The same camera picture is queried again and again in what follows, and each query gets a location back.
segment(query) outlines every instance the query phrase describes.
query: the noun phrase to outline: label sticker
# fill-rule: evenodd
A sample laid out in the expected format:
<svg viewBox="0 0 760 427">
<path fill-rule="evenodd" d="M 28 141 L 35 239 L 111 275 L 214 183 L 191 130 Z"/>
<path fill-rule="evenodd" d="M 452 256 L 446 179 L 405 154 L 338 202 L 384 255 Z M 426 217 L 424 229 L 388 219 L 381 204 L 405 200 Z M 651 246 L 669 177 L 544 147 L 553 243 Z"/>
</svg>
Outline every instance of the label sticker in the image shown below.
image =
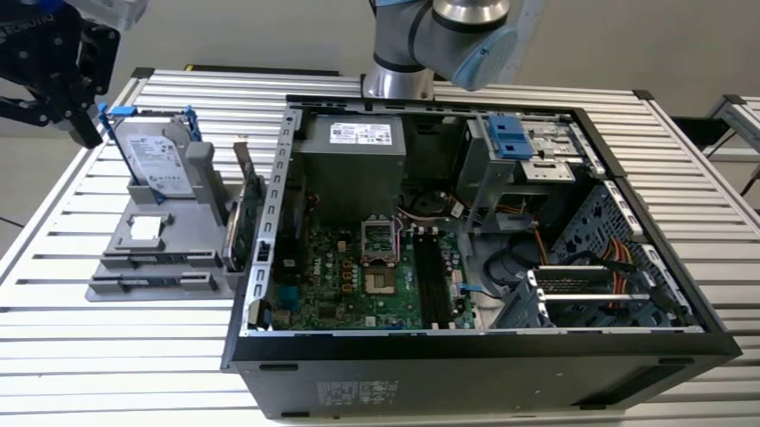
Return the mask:
<svg viewBox="0 0 760 427">
<path fill-rule="evenodd" d="M 330 143 L 392 145 L 392 125 L 334 123 L 330 126 Z"/>
<path fill-rule="evenodd" d="M 167 197 L 193 196 L 175 143 L 163 136 L 130 135 L 134 162 L 151 189 Z"/>
<path fill-rule="evenodd" d="M 398 389 L 398 381 L 317 382 L 319 405 L 325 407 L 393 405 Z"/>
<path fill-rule="evenodd" d="M 464 211 L 465 211 L 465 205 L 462 205 L 460 202 L 456 202 L 456 205 L 452 208 L 452 216 L 458 218 L 460 216 L 462 216 Z"/>
</svg>

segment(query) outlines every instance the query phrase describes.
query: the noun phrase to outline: metal rack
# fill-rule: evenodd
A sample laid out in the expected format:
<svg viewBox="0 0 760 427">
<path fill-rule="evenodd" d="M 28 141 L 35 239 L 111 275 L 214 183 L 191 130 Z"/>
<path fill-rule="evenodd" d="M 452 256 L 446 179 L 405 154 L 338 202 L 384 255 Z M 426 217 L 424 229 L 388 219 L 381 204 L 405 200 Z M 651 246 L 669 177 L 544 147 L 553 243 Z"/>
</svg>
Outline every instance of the metal rack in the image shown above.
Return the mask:
<svg viewBox="0 0 760 427">
<path fill-rule="evenodd" d="M 448 84 L 436 90 L 440 101 L 587 110 L 744 347 L 728 366 L 624 414 L 540 415 L 530 423 L 760 424 L 760 220 L 659 104 L 631 91 L 497 85 L 466 93 Z M 131 79 L 116 104 L 150 109 L 191 104 L 206 141 L 217 146 L 217 170 L 239 181 L 231 144 L 249 142 L 257 170 L 267 174 L 287 93 L 358 96 L 358 79 L 158 70 Z M 747 101 L 760 106 L 760 99 Z M 127 181 L 112 144 L 82 151 L 0 261 L 0 414 L 16 414 L 4 425 L 7 420 L 23 425 L 266 424 L 241 377 L 218 372 L 230 300 L 84 299 L 127 204 Z M 525 420 L 506 415 L 382 420 L 384 425 L 418 422 L 518 425 Z"/>
<path fill-rule="evenodd" d="M 724 95 L 708 118 L 721 118 L 760 152 L 760 98 Z"/>
</svg>

